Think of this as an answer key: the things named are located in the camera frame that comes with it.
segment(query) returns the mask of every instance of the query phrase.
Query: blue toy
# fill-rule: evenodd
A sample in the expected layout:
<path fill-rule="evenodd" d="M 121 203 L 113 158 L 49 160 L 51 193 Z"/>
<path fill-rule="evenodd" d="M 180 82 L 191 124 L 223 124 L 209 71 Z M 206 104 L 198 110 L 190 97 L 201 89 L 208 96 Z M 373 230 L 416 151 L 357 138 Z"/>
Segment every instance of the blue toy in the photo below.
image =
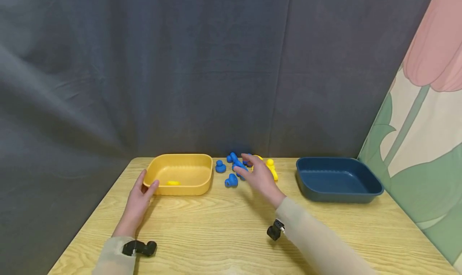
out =
<path fill-rule="evenodd" d="M 240 160 L 237 158 L 237 156 L 236 156 L 235 153 L 230 153 L 229 157 L 231 157 L 232 162 L 233 162 L 232 167 L 231 167 L 231 169 L 232 169 L 233 171 L 234 171 L 234 167 L 235 167 L 235 166 L 238 166 L 238 167 L 240 167 L 240 168 L 245 169 L 246 171 L 249 171 L 249 170 L 247 169 L 247 167 L 246 167 L 243 163 L 240 162 Z M 239 178 L 241 178 L 241 180 L 245 181 L 245 179 L 243 178 L 243 176 L 241 176 L 240 174 L 237 174 L 237 176 L 238 176 Z"/>
<path fill-rule="evenodd" d="M 237 177 L 235 174 L 230 174 L 230 176 L 225 180 L 225 187 L 237 187 Z"/>
<path fill-rule="evenodd" d="M 226 165 L 223 165 L 223 162 L 219 159 L 217 160 L 215 170 L 217 171 L 217 173 L 224 173 L 226 171 Z"/>

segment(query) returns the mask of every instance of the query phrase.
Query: gray backdrop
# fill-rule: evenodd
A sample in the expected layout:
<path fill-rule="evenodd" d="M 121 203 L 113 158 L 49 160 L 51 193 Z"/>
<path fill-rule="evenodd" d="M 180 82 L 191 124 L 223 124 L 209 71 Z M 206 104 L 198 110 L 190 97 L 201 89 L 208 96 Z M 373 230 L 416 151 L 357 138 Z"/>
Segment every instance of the gray backdrop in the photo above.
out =
<path fill-rule="evenodd" d="M 355 157 L 430 0 L 0 0 L 0 266 L 45 274 L 133 157 Z"/>

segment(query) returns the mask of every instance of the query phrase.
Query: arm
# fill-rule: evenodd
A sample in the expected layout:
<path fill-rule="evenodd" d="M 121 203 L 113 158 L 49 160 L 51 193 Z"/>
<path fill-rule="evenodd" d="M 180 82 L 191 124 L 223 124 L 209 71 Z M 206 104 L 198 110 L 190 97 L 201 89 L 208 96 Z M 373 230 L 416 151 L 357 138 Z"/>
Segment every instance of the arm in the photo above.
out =
<path fill-rule="evenodd" d="M 155 181 L 146 192 L 143 192 L 143 179 L 146 170 L 137 178 L 127 199 L 122 215 L 112 237 L 109 238 L 101 250 L 93 275 L 132 275 L 135 270 L 136 257 L 122 254 L 124 245 L 134 240 L 135 233 L 140 226 L 144 214 L 149 207 L 152 195 L 159 186 Z"/>
<path fill-rule="evenodd" d="M 258 190 L 276 209 L 287 238 L 301 251 L 320 275 L 373 275 L 375 271 L 335 233 L 301 206 L 286 197 L 274 183 L 273 175 L 258 157 L 242 154 L 253 164 L 253 172 L 234 171 Z"/>

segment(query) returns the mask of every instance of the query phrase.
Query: green stem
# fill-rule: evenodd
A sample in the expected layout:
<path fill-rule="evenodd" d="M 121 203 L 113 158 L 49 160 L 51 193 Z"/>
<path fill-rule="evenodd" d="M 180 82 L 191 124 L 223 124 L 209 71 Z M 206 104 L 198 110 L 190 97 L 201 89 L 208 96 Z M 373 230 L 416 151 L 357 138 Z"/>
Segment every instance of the green stem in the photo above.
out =
<path fill-rule="evenodd" d="M 411 125 L 414 123 L 414 120 L 417 117 L 417 114 L 419 113 L 419 110 L 422 107 L 422 104 L 428 94 L 428 90 L 430 90 L 430 85 L 422 86 L 420 88 L 420 91 L 417 94 L 417 97 L 415 98 L 414 103 L 412 104 L 411 110 L 409 111 L 409 113 L 407 114 L 407 117 L 404 120 L 403 126 L 399 130 L 398 135 L 396 136 L 396 139 L 390 148 L 390 151 L 388 152 L 387 156 L 383 160 L 383 162 L 385 163 L 387 167 L 390 165 L 391 161 L 394 159 L 396 153 L 398 152 L 399 147 L 401 147 L 401 144 L 403 143 L 404 138 L 409 132 Z"/>

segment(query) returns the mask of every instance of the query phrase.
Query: tulip illustration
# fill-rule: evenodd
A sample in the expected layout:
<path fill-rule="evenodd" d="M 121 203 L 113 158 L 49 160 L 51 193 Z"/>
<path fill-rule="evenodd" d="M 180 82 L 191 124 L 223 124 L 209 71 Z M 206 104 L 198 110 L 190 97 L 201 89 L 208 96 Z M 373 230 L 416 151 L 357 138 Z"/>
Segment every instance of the tulip illustration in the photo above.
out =
<path fill-rule="evenodd" d="M 432 0 L 405 55 L 403 71 L 421 86 L 389 153 L 388 167 L 413 124 L 429 89 L 436 92 L 462 90 L 462 0 Z"/>

